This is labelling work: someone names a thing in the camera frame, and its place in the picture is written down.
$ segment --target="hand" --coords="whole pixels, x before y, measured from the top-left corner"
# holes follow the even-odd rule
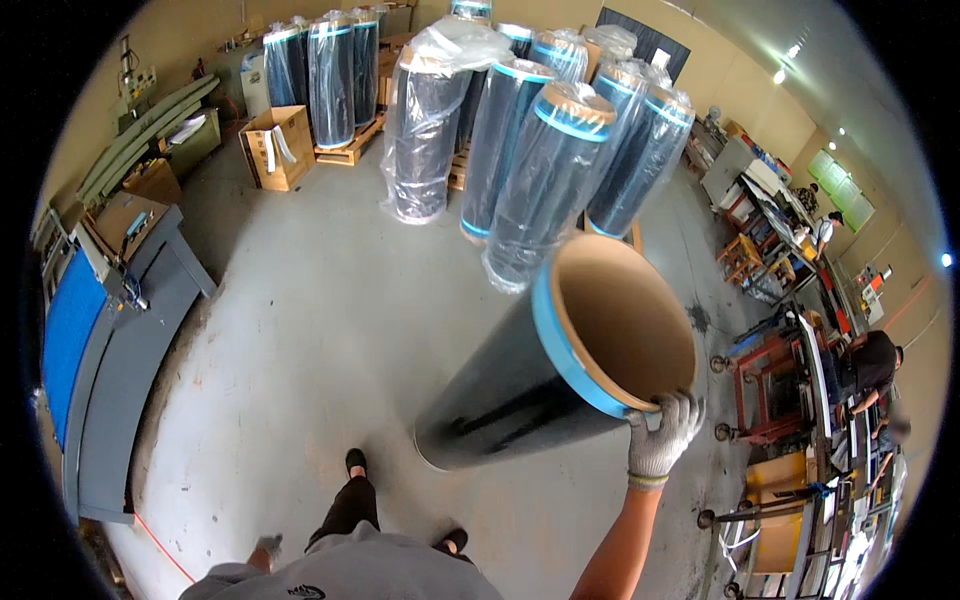
[[[256,541],[256,549],[263,550],[270,555],[270,560],[275,561],[280,556],[280,543],[283,541],[283,534],[275,536],[262,536]]]
[[[663,487],[667,473],[707,416],[704,399],[695,400],[689,392],[672,392],[651,399],[660,405],[662,414],[656,431],[647,428],[643,412],[629,409],[624,414],[630,423],[629,485],[644,492]]]

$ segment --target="gray concrete floor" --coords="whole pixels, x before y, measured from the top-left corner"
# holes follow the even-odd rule
[[[157,377],[134,507],[193,578],[276,532],[288,564],[345,482],[345,451],[360,445],[385,531],[432,542],[456,521],[505,598],[566,597],[619,511],[629,430],[458,472],[420,460],[418,411],[515,298],[491,288],[462,237],[459,194],[426,227],[380,210],[381,144],[355,168],[318,165],[276,193],[252,189],[229,139],[184,186],[183,234],[220,290],[194,306]],[[709,414],[666,486],[634,598],[696,597],[711,543],[697,512],[731,509],[743,489],[749,449],[712,434],[735,422],[732,381],[708,358],[770,310],[720,277],[725,227],[683,169],[641,215],[645,255],[696,317],[695,393]],[[107,531],[135,594],[186,587],[139,525]]]

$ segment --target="wall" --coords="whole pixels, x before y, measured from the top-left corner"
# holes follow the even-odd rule
[[[909,477],[904,489],[906,502],[916,498],[930,460],[931,450],[940,428],[950,375],[952,304],[943,271],[931,273],[916,234],[903,222],[893,196],[866,175],[859,156],[827,148],[828,135],[816,130],[797,156],[793,169],[793,185],[806,186],[813,181],[806,165],[825,149],[850,173],[864,191],[876,212],[854,235],[850,228],[834,232],[825,252],[839,258],[851,276],[873,260],[879,269],[893,267],[893,276],[880,288],[883,317],[873,329],[884,329],[895,344],[906,346],[938,310],[933,325],[904,352],[903,366],[897,373],[897,388],[902,396],[902,410],[910,417],[912,433],[903,445]],[[823,190],[817,194],[817,216],[835,210]]]
[[[90,74],[60,134],[40,190],[40,206],[53,201],[66,213],[65,221],[77,218],[80,208],[72,201],[73,192],[113,138],[109,110],[118,97],[120,37],[130,35],[141,67],[156,67],[156,97],[160,98],[189,82],[198,57],[209,58],[218,44],[244,30],[242,3],[248,22],[269,25],[294,14],[308,19],[322,16],[333,0],[154,0],[145,6],[118,33],[117,42]]]
[[[415,30],[440,18],[444,0],[421,0],[414,14]],[[579,28],[596,23],[600,9],[626,14],[690,49],[676,87],[690,96],[701,116],[712,105],[723,110],[767,152],[793,167],[816,125],[785,89],[743,51],[700,21],[660,0],[555,0],[494,2],[497,21],[515,21],[539,29]]]

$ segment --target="table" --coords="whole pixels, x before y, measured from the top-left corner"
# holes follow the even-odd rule
[[[121,192],[115,202],[130,197]],[[43,384],[63,451],[63,504],[75,525],[80,517],[133,523],[125,495],[144,404],[193,301],[216,291],[180,235],[182,220],[169,206],[127,262],[146,311],[109,296],[84,252],[73,256],[51,301]]]

